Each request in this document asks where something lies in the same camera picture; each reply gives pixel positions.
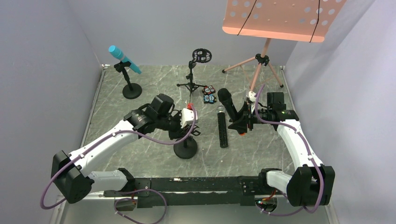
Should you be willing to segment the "black round-base mic stand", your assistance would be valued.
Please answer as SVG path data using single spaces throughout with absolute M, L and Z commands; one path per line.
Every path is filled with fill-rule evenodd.
M 173 146 L 174 153 L 181 159 L 191 159 L 198 151 L 198 144 L 193 136 L 189 136 L 181 143 Z
M 123 74 L 123 77 L 127 83 L 127 85 L 122 90 L 123 96 L 127 99 L 136 99 L 142 94 L 142 88 L 139 84 L 130 82 L 129 75 L 126 70 L 126 67 L 129 67 L 130 65 L 130 62 L 119 62 L 114 65 L 114 68 L 117 72 L 121 72 Z

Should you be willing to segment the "black microphone orange end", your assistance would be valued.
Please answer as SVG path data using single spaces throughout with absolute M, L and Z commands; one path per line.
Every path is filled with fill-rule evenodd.
M 230 122 L 236 122 L 237 120 L 237 110 L 234 106 L 233 100 L 232 100 L 232 95 L 226 88 L 221 88 L 218 91 L 218 99 L 220 103 L 223 105 L 225 108 L 226 112 L 228 113 L 228 116 L 230 118 Z

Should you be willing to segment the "blue microphone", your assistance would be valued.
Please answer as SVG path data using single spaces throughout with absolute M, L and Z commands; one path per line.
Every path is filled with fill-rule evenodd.
M 120 60 L 123 63 L 129 63 L 129 68 L 133 70 L 135 73 L 141 74 L 140 68 L 133 63 L 124 53 L 123 51 L 116 47 L 115 45 L 111 45 L 108 48 L 109 53 L 116 59 Z

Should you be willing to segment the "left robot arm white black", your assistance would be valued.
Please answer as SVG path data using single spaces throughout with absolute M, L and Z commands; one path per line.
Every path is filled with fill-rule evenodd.
M 158 94 L 151 103 L 131 110 L 114 127 L 91 143 L 53 156 L 51 183 L 64 200 L 77 203 L 88 194 L 98 191 L 128 191 L 135 179 L 125 169 L 96 171 L 99 164 L 124 146 L 141 138 L 162 145 L 184 144 L 195 133 L 198 113 L 192 104 L 173 114 L 174 101 Z

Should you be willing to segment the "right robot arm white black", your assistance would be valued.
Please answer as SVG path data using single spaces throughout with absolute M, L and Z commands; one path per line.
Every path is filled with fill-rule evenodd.
M 256 94 L 249 94 L 249 99 L 237 111 L 229 91 L 219 91 L 219 100 L 230 116 L 231 125 L 228 128 L 243 135 L 255 124 L 271 124 L 284 141 L 295 167 L 293 175 L 277 168 L 262 169 L 258 188 L 266 191 L 277 189 L 285 193 L 292 206 L 328 205 L 335 171 L 314 154 L 304 137 L 296 112 L 286 108 L 284 94 L 268 92 L 267 105 L 260 110 L 256 107 Z

